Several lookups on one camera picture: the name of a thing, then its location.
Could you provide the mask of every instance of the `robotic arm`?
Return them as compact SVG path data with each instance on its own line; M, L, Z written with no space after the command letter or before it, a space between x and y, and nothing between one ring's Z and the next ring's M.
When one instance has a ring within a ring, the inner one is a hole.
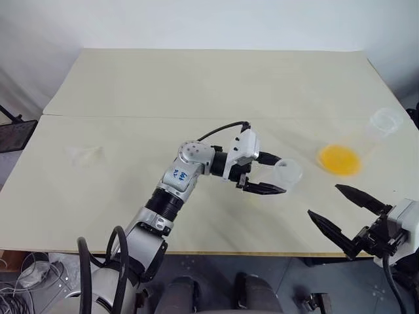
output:
M228 152L223 152L222 147L201 142L203 138L217 131L236 125L242 125L242 130L231 141ZM150 281L156 275L167 249L163 237L168 236L173 229L177 213L188 200L200 175L212 174L222 177L224 181L236 183L236 188L244 192L262 195L281 194L286 191L272 184L251 183L247 177L253 161L273 166L279 160L279 157L259 150L259 139L248 122L229 124L197 141L184 142L179 147L177 158L159 180L149 201L138 211L125 230L129 270L124 270L128 272L128 280L124 289L123 303L120 305L121 310L118 313L133 313L137 285L139 282ZM115 312L114 302L119 293L117 286L122 277L118 269L123 268L118 261L122 252L118 253L118 250L119 245L115 248L112 259L105 265L99 264L101 268L92 275L91 313ZM54 307L51 313L76 313L79 304L83 305L83 287L72 291L66 299ZM85 308L82 310L81 306L80 313L90 312Z
M391 206L351 186L337 184L336 187L350 201L378 216L370 227L363 227L350 240L330 220L308 211L320 231L339 246L349 259L354 259L364 250L375 256L375 263L382 267L383 256L388 256L389 264L392 265L416 252L419 248L418 201L403 199L396 206Z
M245 192L280 194L285 190L272 184L251 183L247 177L252 161L274 165L279 159L259 151L259 140L248 124L232 140L228 153L223 152L222 147L200 141L184 142L151 199L126 229L130 256L145 268L141 280L149 281L155 276L167 248L162 236L168 236L173 229L177 213L188 200L200 175L212 174L230 180Z

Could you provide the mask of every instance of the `orange juice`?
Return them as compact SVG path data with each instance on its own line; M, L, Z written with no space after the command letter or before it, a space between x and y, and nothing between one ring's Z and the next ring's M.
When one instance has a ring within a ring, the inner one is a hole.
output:
M355 175L361 169L361 158L349 147L329 145L319 153L322 166L335 175Z

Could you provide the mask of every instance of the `floor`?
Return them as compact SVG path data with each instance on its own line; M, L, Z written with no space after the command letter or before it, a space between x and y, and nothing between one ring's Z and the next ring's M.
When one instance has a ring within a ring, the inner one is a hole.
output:
M50 307L70 290L66 269L57 279L51 274L32 292L36 314L46 314ZM226 309L234 277L238 271L255 274L267 280L276 291L284 313L307 313L295 301L298 296L312 292L327 292L332 300L333 313L372 314L398 313L399 308L384 278L382 269L372 260L359 260L308 267L299 258L261 256L194 256L167 255L149 288L157 294L164 285L180 275L189 275L200 284L200 309ZM10 280L13 274L0 274L0 280ZM414 313L410 296L401 290Z

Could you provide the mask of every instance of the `wire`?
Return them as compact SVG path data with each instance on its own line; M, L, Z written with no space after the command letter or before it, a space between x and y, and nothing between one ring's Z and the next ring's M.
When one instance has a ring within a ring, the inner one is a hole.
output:
M5 268L7 268L7 262L5 260L3 260L2 258L0 258L0 262L4 263Z
M26 301L21 296L2 296L0 294L2 314L31 314Z
M206 139L210 135L213 135L214 133L217 133L217 132L220 132L222 130L231 128L233 126L248 126L248 125L249 125L249 122L247 122L247 121L237 121L237 122L233 122L233 123L230 123L230 124L226 124L225 126L221 126L221 127L217 128L217 129L215 129L215 130L213 130L213 131L205 134L204 136L201 136L198 139L198 141L201 142L203 139Z
M42 288L38 288L38 289L33 289L33 287L26 288L26 289L17 289L17 288L13 288L13 287L5 287L5 288L0 289L0 292L4 291L4 290L7 290L7 289L10 289L10 290L13 290L13 292L2 292L2 294L3 295L5 295L5 294L15 295L15 294L27 293L28 291L30 291L30 292L40 291L40 290L51 287L54 283L56 283L61 278L64 271L61 271L61 273L60 273L60 271L58 270L58 268L54 264L51 264L50 266L56 269L57 278L53 282L51 282L49 285L47 285L45 287L42 287Z
M90 261L99 268L106 266L106 262L101 263L92 253L89 253Z
M35 255L33 254L33 252L31 252L31 254L29 254L29 255L27 255L25 258L24 258L24 260L23 260L23 262L22 262L22 266L20 267L20 273L22 272L22 269L23 269L23 267L24 267L24 264L25 264L25 261L27 260L27 258L28 257L30 257L30 256L32 256L32 258L33 258L33 266L32 266L32 270L31 270L31 272L29 273L29 274L27 274L26 276L23 276L22 278L20 278L20 276L17 278L17 280L13 280L13 281L0 281L0 284L1 283L17 283L17 281L18 280L21 280L21 279L23 279L23 278L26 278L26 277L29 277L30 275L32 275L32 273L35 271L35 267L36 267L36 265L35 265L35 262L36 262L36 259L35 259Z
M125 296L126 280L128 278L128 270L130 269L129 261L130 256L128 254L128 244L126 241L126 236L124 229L121 226L116 226L109 238L106 255L110 255L111 248L115 237L118 236L119 246L120 246L120 269L119 269L119 279L117 284L117 290L115 291L115 297L113 299L112 311L111 314L119 314L122 309L122 303Z
M31 300L32 314L35 314L35 304L33 303L32 293L30 291L28 291L27 293L29 294L29 299Z
M384 269L384 274L386 275L387 282L388 282L391 290L393 291L393 294L394 294L395 298L397 299L397 302L399 303L400 313L401 314L406 314L406 307L405 307L405 305L404 305L404 303L401 299L400 292L399 292L399 290L397 289L397 287L394 283L392 272L390 271L390 265L389 265L389 262L388 262L389 257L390 256L389 256L388 253L384 254L383 257L382 257L382 267Z
M92 312L92 273L90 272L90 252L85 238L77 239L80 258L80 314Z

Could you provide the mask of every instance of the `wall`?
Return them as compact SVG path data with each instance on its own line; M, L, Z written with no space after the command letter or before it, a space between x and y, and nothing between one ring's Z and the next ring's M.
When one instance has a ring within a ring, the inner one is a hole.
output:
M418 100L418 0L0 2L0 102L39 116L81 47L364 50Z

